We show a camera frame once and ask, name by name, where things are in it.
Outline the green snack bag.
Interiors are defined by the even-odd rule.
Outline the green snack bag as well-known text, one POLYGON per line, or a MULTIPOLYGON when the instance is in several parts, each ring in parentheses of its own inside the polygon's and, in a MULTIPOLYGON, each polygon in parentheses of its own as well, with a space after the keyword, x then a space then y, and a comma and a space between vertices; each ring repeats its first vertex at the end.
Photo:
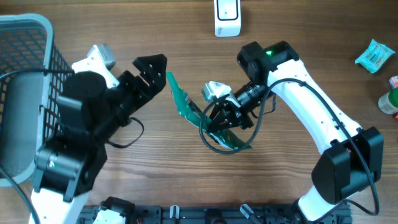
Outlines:
MULTIPOLYGON (((188 122, 199 128, 200 119, 203 116, 202 110, 190 99, 188 93, 180 87, 172 72, 167 72, 166 77, 169 81, 171 92, 174 96, 174 102, 180 116, 183 116, 188 122)), ((244 145, 244 141, 240 140, 240 138, 229 129, 224 129, 215 133, 207 133, 210 123, 211 119, 207 117, 203 123, 203 133, 207 134, 221 147, 229 150, 237 150, 244 145)))

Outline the light blue tissue pack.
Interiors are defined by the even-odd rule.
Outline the light blue tissue pack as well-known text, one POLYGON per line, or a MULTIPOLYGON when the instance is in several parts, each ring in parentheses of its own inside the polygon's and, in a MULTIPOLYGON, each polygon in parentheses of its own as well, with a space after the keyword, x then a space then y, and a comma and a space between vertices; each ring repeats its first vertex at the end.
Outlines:
POLYGON ((393 54, 395 52, 392 49, 372 39, 369 47, 355 60, 355 64, 360 64, 370 73, 376 73, 393 54))

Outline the small jar green lid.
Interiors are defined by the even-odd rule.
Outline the small jar green lid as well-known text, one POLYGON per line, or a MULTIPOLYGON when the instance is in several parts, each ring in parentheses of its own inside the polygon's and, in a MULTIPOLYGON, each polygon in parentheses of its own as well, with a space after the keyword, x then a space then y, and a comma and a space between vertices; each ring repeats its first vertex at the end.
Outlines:
POLYGON ((397 92, 398 89, 394 88, 380 97, 378 101, 378 107, 383 113, 397 113, 397 92))

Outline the pink white tissue pack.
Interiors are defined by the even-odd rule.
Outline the pink white tissue pack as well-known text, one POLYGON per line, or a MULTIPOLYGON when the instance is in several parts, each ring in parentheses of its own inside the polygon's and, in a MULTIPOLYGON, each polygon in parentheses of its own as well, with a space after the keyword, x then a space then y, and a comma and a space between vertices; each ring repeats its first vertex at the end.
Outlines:
POLYGON ((389 84, 392 89, 395 89, 398 87, 398 76, 393 76, 389 79, 389 84))

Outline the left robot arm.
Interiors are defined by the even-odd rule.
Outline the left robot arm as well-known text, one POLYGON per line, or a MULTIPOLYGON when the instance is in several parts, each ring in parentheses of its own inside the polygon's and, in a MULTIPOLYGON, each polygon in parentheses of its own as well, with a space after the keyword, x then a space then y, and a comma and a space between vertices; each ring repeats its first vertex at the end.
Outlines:
POLYGON ((60 119, 36 152, 30 223, 74 223, 107 160, 105 145, 166 84, 164 54, 138 57, 115 78, 101 57, 72 65, 57 97, 60 119))

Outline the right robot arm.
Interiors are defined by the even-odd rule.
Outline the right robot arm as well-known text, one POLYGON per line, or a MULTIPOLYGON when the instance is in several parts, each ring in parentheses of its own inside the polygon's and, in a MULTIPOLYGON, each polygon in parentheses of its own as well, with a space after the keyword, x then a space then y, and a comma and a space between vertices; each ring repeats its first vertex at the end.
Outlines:
POLYGON ((312 188, 295 203, 301 223, 318 223, 351 197, 370 189, 381 177, 384 140, 374 127, 364 129, 332 102, 315 83, 298 53, 285 41, 269 47, 252 42, 241 48, 237 61, 249 78, 240 90, 210 81, 202 89, 208 106, 200 134, 225 129, 260 128, 249 114, 280 97, 313 138, 320 158, 312 170, 312 188))

